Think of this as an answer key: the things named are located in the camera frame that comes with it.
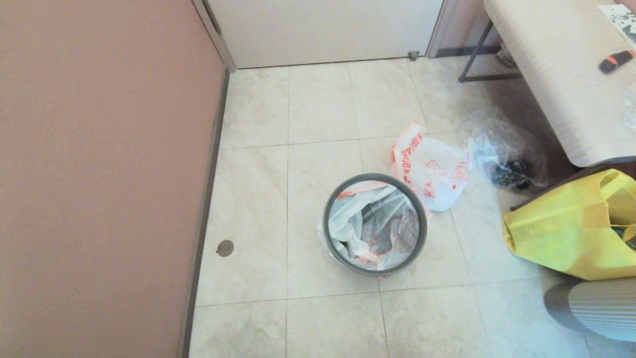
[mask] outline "black object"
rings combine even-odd
[[[499,187],[527,190],[530,188],[529,173],[530,164],[527,161],[508,161],[495,168],[490,180]]]
[[[573,175],[570,175],[568,178],[563,179],[561,182],[558,182],[556,184],[553,184],[551,187],[543,189],[540,193],[534,194],[532,197],[529,197],[525,201],[523,201],[523,202],[521,202],[521,203],[519,203],[517,205],[511,206],[510,207],[510,211],[515,211],[515,210],[521,208],[522,206],[526,205],[527,203],[531,203],[531,202],[535,201],[536,199],[539,199],[544,194],[549,193],[552,189],[560,187],[561,185],[567,184],[569,182],[573,182],[574,180],[577,180],[577,179],[584,178],[584,177],[586,177],[588,175],[600,173],[603,170],[607,170],[607,169],[611,168],[611,166],[614,165],[614,164],[634,163],[635,161],[636,161],[636,156],[618,157],[618,158],[606,159],[606,160],[604,160],[604,161],[602,161],[600,163],[596,163],[596,164],[594,164],[592,166],[588,166],[586,168],[583,168],[583,169],[577,171]]]
[[[598,65],[598,69],[607,74],[626,64],[634,57],[636,57],[636,54],[630,50],[618,52],[617,54],[607,56],[603,62]]]
[[[411,254],[399,265],[393,268],[381,270],[381,271],[363,269],[359,266],[356,266],[352,262],[350,262],[335,247],[335,245],[333,244],[333,240],[331,238],[331,234],[329,233],[329,218],[331,217],[331,207],[333,206],[333,203],[338,199],[338,196],[342,194],[343,192],[345,192],[351,185],[355,183],[359,183],[359,182],[370,181],[370,180],[376,180],[378,182],[388,183],[390,185],[393,185],[399,191],[401,191],[402,194],[404,194],[409,199],[409,201],[411,202],[411,205],[413,205],[413,209],[415,209],[415,213],[417,214],[418,224],[420,228],[417,243],[415,244],[415,248],[413,249]],[[400,182],[399,180],[393,178],[392,176],[378,174],[378,173],[367,173],[367,174],[356,175],[352,178],[345,180],[342,184],[340,184],[336,188],[336,190],[333,191],[333,193],[331,193],[331,196],[329,196],[329,200],[327,200],[327,205],[324,208],[324,215],[322,216],[322,229],[324,230],[324,235],[326,238],[325,241],[327,242],[327,248],[329,249],[333,257],[341,265],[357,273],[361,273],[363,275],[384,277],[384,276],[391,276],[394,273],[402,271],[408,265],[410,265],[413,261],[415,261],[417,256],[422,251],[422,247],[424,247],[424,242],[426,241],[427,222],[426,222],[426,214],[424,213],[424,207],[422,206],[420,199],[417,198],[417,196],[411,190],[411,188],[407,187],[406,184],[404,184],[403,182]]]

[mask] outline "yellow bag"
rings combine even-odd
[[[618,170],[563,184],[503,219],[519,257],[585,280],[636,276],[626,244],[636,236],[636,181]]]

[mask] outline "floor tile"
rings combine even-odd
[[[380,281],[380,290],[462,285],[471,282],[450,211],[437,211],[432,215],[420,255],[404,271]]]
[[[543,292],[561,278],[475,285],[493,358],[589,357],[585,338],[546,311]]]
[[[330,257],[316,231],[329,195],[362,172],[357,140],[289,146],[288,297],[378,290],[374,278],[354,273]]]
[[[230,76],[221,148],[287,144],[289,68],[240,69]]]
[[[477,83],[459,83],[462,58],[420,57],[408,63],[428,132],[453,131],[463,118],[486,102]]]
[[[222,150],[197,305],[286,297],[287,146]],[[219,242],[234,253],[221,257]]]
[[[393,164],[391,148],[397,140],[397,136],[360,140],[364,172],[390,175]]]
[[[591,358],[634,358],[636,357],[636,343],[616,341],[599,334],[585,336],[590,349]]]
[[[196,307],[190,358],[285,356],[285,301]]]
[[[287,357],[387,358],[380,296],[290,299]]]
[[[490,357],[472,288],[381,295],[391,357]]]
[[[545,275],[546,270],[515,256],[504,242],[498,200],[498,191],[504,189],[495,188],[478,168],[470,170],[469,176],[468,185],[451,212],[472,281],[487,283]],[[515,203],[510,199],[505,202],[508,206]]]
[[[349,64],[289,68],[289,142],[357,138]]]
[[[426,132],[407,61],[349,63],[360,138],[397,136],[414,120]]]

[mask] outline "striped fabric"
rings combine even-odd
[[[587,167],[636,155],[621,122],[622,92],[636,61],[604,75],[598,64],[630,49],[598,10],[612,0],[485,0],[484,7],[539,101],[570,161]]]
[[[568,301],[587,328],[615,340],[636,342],[636,278],[579,283]]]

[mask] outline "white door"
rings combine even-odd
[[[238,68],[424,55],[443,0],[207,0]]]

